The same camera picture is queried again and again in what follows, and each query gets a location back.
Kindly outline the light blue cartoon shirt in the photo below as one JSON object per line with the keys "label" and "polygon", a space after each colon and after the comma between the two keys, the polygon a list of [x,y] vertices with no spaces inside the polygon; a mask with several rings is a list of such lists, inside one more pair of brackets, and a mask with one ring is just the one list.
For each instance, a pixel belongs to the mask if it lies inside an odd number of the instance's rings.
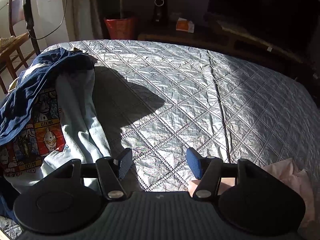
{"label": "light blue cartoon shirt", "polygon": [[31,119],[1,146],[5,179],[19,192],[72,159],[83,164],[110,157],[111,150],[93,103],[94,70],[61,74],[43,90]]}

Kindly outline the pink garment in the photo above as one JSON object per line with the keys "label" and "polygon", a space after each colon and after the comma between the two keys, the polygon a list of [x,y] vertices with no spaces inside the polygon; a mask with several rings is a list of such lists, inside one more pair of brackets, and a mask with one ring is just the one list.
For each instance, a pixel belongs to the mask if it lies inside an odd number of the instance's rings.
{"label": "pink garment", "polygon": [[315,221],[315,205],[311,183],[306,170],[299,170],[292,158],[263,167],[263,170],[296,191],[304,200],[306,211],[300,228]]}

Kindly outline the red plant pot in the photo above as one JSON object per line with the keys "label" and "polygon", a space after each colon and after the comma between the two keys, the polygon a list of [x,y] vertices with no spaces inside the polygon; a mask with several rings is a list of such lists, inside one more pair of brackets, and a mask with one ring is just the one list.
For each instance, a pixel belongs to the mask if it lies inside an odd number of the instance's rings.
{"label": "red plant pot", "polygon": [[104,19],[112,40],[133,40],[135,38],[134,18]]}

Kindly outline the black flat television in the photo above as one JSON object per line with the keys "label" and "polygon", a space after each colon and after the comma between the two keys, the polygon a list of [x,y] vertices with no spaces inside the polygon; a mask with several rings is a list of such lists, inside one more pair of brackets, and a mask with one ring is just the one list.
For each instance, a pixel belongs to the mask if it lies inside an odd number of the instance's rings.
{"label": "black flat television", "polygon": [[207,12],[299,56],[319,24],[319,0],[209,0]]}

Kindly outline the orange tissue box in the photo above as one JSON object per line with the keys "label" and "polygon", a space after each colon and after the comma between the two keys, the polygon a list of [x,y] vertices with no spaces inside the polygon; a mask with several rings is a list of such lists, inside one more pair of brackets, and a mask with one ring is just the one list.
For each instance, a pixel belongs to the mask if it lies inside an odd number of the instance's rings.
{"label": "orange tissue box", "polygon": [[177,31],[194,33],[195,24],[192,21],[179,17],[176,23]]}

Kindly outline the silver quilted mat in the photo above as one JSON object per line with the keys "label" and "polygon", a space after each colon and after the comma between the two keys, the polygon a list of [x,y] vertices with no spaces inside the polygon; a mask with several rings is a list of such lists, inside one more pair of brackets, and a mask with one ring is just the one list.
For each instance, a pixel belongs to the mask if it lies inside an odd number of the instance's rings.
{"label": "silver quilted mat", "polygon": [[[15,196],[20,239],[319,239],[319,108],[303,85],[205,49],[145,41],[61,43],[93,57],[93,103],[116,158],[132,150],[109,201],[72,159]],[[186,152],[236,164],[236,185],[192,198]],[[263,170],[292,158],[306,170],[315,221],[293,189]]]}

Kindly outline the beige curtain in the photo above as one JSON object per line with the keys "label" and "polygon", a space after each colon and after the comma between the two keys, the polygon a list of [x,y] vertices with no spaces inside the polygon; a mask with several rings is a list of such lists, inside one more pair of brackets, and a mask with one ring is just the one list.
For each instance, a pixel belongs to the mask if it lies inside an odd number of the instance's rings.
{"label": "beige curtain", "polygon": [[98,0],[73,0],[75,38],[97,40],[103,38]]}

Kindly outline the navy blue garment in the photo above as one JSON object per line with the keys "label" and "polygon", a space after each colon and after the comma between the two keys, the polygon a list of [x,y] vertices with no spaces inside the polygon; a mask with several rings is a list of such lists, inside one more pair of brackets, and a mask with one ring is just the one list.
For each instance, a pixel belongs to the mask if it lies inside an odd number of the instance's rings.
{"label": "navy blue garment", "polygon": [[52,86],[60,74],[93,68],[93,57],[80,50],[57,48],[37,56],[18,77],[16,88],[1,102],[1,145],[20,133],[31,119],[38,95]]}

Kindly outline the wooden chair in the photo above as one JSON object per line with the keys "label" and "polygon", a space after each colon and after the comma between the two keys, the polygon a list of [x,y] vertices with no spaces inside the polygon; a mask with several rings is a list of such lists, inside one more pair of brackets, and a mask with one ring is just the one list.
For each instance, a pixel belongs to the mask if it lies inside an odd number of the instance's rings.
{"label": "wooden chair", "polygon": [[17,78],[17,71],[24,66],[28,68],[27,61],[36,54],[35,47],[31,52],[24,54],[21,51],[21,46],[30,40],[30,35],[22,33],[16,35],[14,26],[24,20],[22,0],[8,0],[8,19],[10,37],[6,41],[1,41],[1,73],[8,70],[12,79]]}

